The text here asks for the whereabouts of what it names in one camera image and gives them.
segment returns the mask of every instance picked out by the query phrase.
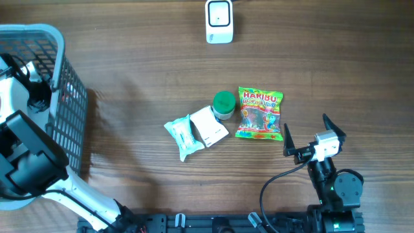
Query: plastic package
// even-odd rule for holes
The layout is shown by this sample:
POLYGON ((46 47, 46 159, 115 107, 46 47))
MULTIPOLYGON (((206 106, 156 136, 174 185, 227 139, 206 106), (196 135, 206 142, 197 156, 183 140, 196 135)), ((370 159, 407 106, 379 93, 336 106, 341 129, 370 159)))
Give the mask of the plastic package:
POLYGON ((168 122, 164 125, 169 134, 173 136, 175 142, 180 149, 180 160, 184 162, 187 155, 196 152, 197 150, 204 149, 204 144, 195 140, 191 133, 190 116, 187 115, 183 118, 178 118, 173 122, 168 122))
POLYGON ((211 106, 198 110, 191 114, 190 118, 199 130, 200 136, 207 147, 215 144, 228 134, 225 126, 216 121, 211 106))
POLYGON ((239 95, 242 121, 235 136, 283 140, 279 127, 283 93, 239 87, 239 95))

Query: light blue packet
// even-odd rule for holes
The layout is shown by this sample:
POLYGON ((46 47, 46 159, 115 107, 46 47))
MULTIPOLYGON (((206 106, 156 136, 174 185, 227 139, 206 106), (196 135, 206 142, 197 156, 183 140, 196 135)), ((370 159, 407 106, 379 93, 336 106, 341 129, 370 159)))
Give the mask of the light blue packet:
POLYGON ((187 155, 196 152, 197 150, 204 149, 204 144, 195 140, 191 133, 190 127, 190 115, 183 118, 178 118, 173 122, 168 122, 164 125, 169 134, 173 136, 175 142, 180 149, 180 160, 184 162, 187 155))

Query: green bottle cap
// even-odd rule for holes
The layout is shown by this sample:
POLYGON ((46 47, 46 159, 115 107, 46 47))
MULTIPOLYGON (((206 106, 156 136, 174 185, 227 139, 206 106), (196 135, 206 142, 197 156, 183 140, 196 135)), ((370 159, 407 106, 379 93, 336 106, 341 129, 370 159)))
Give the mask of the green bottle cap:
POLYGON ((217 93, 213 100, 214 109, 220 114, 231 113, 235 108, 235 98, 230 91, 217 93))

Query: small bottle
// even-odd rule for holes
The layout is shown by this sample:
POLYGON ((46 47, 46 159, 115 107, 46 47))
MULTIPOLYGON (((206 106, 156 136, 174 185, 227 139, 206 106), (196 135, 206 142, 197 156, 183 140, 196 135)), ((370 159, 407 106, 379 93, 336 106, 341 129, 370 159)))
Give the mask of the small bottle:
POLYGON ((232 117, 235 109, 235 97, 230 91, 217 93, 213 100, 214 116, 220 120, 232 117))

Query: candy wrapper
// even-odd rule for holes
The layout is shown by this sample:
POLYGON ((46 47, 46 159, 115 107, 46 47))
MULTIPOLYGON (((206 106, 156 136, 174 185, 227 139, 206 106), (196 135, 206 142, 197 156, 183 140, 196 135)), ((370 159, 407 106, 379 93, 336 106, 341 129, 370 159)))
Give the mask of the candy wrapper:
POLYGON ((283 140, 279 127, 283 93, 239 87, 239 95, 242 120, 235 136, 283 140))
POLYGON ((196 152, 197 150, 204 149, 204 144, 195 140, 191 133, 190 116, 187 115, 183 118, 178 118, 173 122, 168 122, 164 125, 169 134, 173 136, 175 142, 180 149, 180 160, 184 162, 187 155, 196 152))

